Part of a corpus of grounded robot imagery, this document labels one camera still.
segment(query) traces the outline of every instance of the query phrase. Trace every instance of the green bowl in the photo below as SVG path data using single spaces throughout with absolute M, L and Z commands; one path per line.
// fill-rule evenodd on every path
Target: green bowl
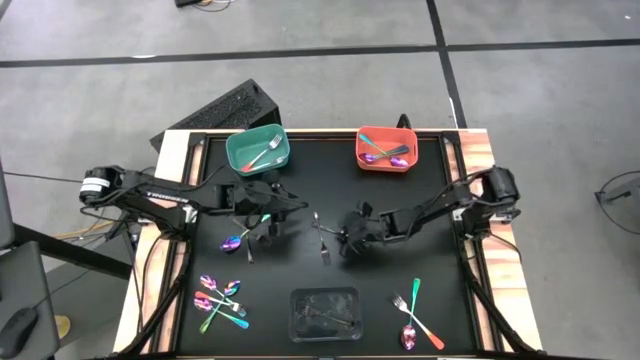
M 243 166 L 250 163 L 264 149 L 269 147 L 269 142 L 273 140 L 277 134 L 282 135 L 282 140 L 280 140 L 278 147 L 273 150 L 268 150 L 253 167 L 263 164 L 274 164 L 248 172 L 242 171 Z M 287 139 L 287 132 L 278 124 L 264 125 L 233 134 L 227 138 L 226 148 L 229 165 L 242 176 L 251 176 L 287 165 L 287 162 L 289 162 L 289 152 L 291 151 L 289 139 Z M 276 159 L 281 156 L 285 157 L 284 161 L 275 164 Z

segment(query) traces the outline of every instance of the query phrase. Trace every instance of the wooden table edge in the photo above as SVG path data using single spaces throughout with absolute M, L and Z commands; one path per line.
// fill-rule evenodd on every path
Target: wooden table edge
M 325 132 L 355 132 L 357 128 L 347 129 L 287 129 L 291 133 L 325 133 Z M 420 128 L 415 131 L 425 132 L 442 132 L 455 131 L 460 135 L 463 159 L 467 172 L 474 172 L 483 168 L 490 167 L 494 164 L 493 152 L 489 143 L 489 136 L 486 129 L 428 129 Z M 158 157 L 156 166 L 156 177 L 181 181 L 183 170 L 186 162 L 186 154 L 191 133 L 236 133 L 242 130 L 233 129 L 207 129 L 207 130 L 167 130 L 164 133 L 162 148 Z M 199 162 L 201 158 L 202 147 L 196 150 L 194 154 L 194 164 L 192 164 L 189 183 L 195 184 L 198 178 Z M 457 176 L 457 168 L 455 158 L 452 158 L 451 151 L 447 153 L 450 162 L 452 175 Z M 506 238 L 515 244 L 515 238 L 510 226 L 492 224 L 492 230 L 498 235 Z M 142 230 L 138 251 L 136 253 L 136 265 L 134 270 L 138 271 L 138 281 L 142 279 L 142 267 L 149 254 L 151 243 L 156 239 L 159 232 L 155 225 L 145 226 Z M 494 301 L 503 315 L 507 318 L 513 328 L 520 334 L 525 342 L 534 348 L 541 348 L 540 336 L 538 333 L 533 308 L 529 298 L 522 265 L 514 253 L 508 249 L 502 248 L 499 243 L 485 240 L 483 243 L 487 269 Z M 151 313 L 155 310 L 158 301 L 158 292 L 162 283 L 162 274 L 168 254 L 168 241 L 161 240 L 154 248 L 153 258 L 149 261 L 149 269 L 145 282 L 145 299 L 143 300 L 143 318 L 146 321 Z M 177 274 L 182 261 L 181 256 L 176 257 L 176 264 L 173 269 L 173 276 Z M 162 329 L 160 330 L 160 351 L 169 349 L 169 339 L 172 333 L 173 316 L 175 314 L 175 304 L 165 315 Z M 485 349 L 493 349 L 491 341 L 491 333 L 488 325 L 487 314 L 476 299 L 476 309 L 478 312 L 478 320 L 480 322 L 481 341 Z M 133 281 L 133 275 L 129 280 L 127 294 L 125 297 L 122 315 L 118 326 L 118 332 L 114 343 L 114 351 L 120 351 L 125 348 L 136 335 L 138 318 L 138 304 L 136 290 Z

